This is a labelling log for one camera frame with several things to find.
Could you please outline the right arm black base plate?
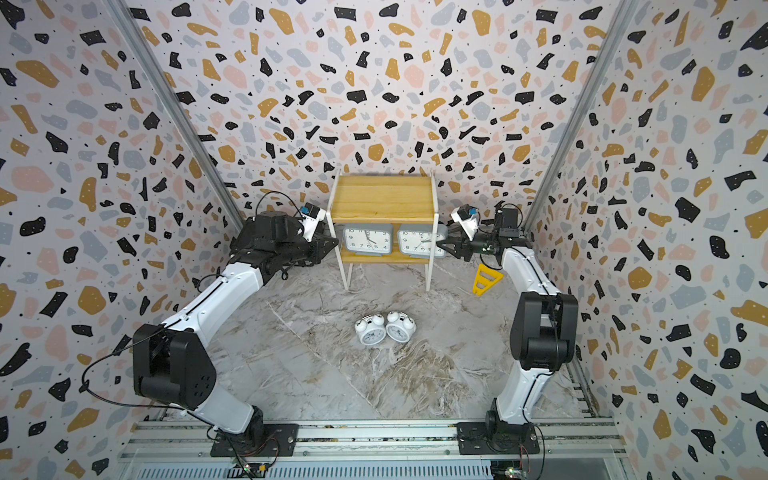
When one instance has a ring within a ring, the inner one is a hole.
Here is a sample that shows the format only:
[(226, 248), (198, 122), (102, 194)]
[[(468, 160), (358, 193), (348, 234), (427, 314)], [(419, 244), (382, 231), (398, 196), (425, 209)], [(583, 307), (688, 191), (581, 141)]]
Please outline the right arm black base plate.
[(456, 433), (461, 455), (534, 455), (541, 450), (531, 423), (459, 422)]

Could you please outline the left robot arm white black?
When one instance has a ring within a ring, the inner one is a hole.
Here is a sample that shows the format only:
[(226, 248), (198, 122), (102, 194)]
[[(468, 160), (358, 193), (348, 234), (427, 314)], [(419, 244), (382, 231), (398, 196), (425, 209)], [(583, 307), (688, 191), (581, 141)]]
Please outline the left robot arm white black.
[(338, 241), (325, 233), (327, 213), (306, 204), (296, 216), (266, 212), (247, 219), (230, 246), (224, 270), (187, 306), (133, 337), (137, 395), (174, 407), (249, 446), (263, 437), (263, 414), (217, 379), (208, 345), (231, 314), (276, 274), (319, 264)]

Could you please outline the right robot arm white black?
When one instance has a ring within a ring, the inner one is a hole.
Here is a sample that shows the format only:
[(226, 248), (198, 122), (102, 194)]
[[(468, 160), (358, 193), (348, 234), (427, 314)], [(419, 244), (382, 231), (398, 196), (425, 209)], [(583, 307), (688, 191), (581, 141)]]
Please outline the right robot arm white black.
[(462, 205), (451, 213), (448, 236), (437, 242), (464, 261), (475, 255), (494, 257), (496, 269), (519, 294), (509, 338), (515, 364), (486, 413), (486, 437), (499, 445), (536, 432), (530, 410), (552, 375), (572, 361), (576, 347), (578, 301), (543, 272), (532, 241), (523, 236), (520, 213), (517, 206), (500, 202), (492, 226), (484, 230), (478, 209)]

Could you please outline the wooden two-tier shelf white frame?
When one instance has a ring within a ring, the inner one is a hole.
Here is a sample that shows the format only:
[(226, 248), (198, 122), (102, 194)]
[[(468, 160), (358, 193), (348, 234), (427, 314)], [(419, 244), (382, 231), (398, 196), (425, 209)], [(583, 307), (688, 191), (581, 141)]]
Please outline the wooden two-tier shelf white frame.
[(436, 235), (439, 221), (436, 181), (432, 176), (338, 175), (331, 189), (327, 222), (332, 235), (338, 226), (352, 224), (389, 225), (392, 240), (404, 225), (431, 227), (428, 256), (414, 258), (391, 247), (387, 255), (364, 255), (351, 250), (344, 240), (336, 247), (336, 258), (345, 290), (350, 289), (356, 264), (421, 264), (425, 269), (425, 289), (431, 289)]

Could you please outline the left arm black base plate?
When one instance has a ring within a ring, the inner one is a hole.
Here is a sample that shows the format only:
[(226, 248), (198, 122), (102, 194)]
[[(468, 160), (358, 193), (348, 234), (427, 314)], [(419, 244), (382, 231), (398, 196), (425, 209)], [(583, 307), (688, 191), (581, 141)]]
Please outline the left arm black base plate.
[(242, 435), (218, 432), (210, 450), (214, 458), (291, 457), (300, 426), (296, 423), (267, 423)]

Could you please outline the grey square alarm clock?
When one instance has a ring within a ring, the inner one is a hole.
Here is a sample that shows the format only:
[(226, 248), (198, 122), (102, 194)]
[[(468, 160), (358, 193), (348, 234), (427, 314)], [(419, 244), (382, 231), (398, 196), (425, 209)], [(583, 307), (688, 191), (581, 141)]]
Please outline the grey square alarm clock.
[(429, 259), (432, 251), (431, 224), (405, 224), (397, 232), (399, 251), (409, 257)]
[(391, 224), (347, 224), (343, 228), (343, 241), (346, 249), (357, 255), (390, 255), (393, 231)]

